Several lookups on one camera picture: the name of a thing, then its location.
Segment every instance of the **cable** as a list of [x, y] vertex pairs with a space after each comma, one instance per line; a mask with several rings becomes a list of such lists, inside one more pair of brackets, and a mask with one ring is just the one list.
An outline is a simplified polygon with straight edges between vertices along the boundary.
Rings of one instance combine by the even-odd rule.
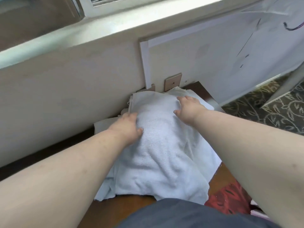
[[303, 22], [301, 25], [299, 25], [298, 27], [295, 27], [295, 28], [291, 29], [291, 28], [288, 28], [287, 23], [284, 22], [284, 27], [285, 27], [285, 29], [288, 30], [288, 31], [295, 31], [295, 30], [297, 30], [297, 29], [300, 29], [302, 26], [304, 26], [304, 22]]

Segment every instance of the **red fabric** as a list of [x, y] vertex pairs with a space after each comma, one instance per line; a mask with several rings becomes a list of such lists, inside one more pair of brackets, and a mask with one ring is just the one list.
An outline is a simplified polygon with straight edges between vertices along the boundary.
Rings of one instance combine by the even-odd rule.
[[224, 214], [250, 214], [250, 202], [251, 197], [236, 181], [210, 196], [205, 206], [215, 208]]

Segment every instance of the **patterned carpet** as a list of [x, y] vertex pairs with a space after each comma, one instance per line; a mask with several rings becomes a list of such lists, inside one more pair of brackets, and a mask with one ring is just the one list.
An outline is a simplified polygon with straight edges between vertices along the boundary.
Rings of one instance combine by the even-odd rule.
[[272, 96], [288, 75], [223, 106], [226, 113], [268, 126], [304, 135], [304, 82], [293, 92], [261, 106]]

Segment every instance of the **white towel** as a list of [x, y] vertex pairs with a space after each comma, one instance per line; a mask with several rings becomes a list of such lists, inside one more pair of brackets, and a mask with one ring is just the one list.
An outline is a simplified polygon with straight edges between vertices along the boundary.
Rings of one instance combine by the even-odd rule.
[[[176, 96], [185, 95], [213, 110], [193, 91], [178, 87], [165, 94], [146, 91], [131, 96], [129, 112], [138, 113], [136, 124], [144, 128], [143, 136], [123, 150], [95, 199], [135, 194], [202, 205], [208, 200], [209, 181], [221, 160], [195, 129], [174, 115], [180, 108]], [[116, 119], [96, 123], [95, 132], [106, 130]]]

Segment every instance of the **forearm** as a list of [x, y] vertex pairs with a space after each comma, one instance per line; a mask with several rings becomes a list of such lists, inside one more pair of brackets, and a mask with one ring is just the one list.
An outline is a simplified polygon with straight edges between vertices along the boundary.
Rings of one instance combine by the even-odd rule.
[[302, 227], [304, 137], [217, 111], [195, 128], [264, 211], [284, 227]]
[[0, 227], [76, 227], [125, 146], [101, 132], [0, 182]]

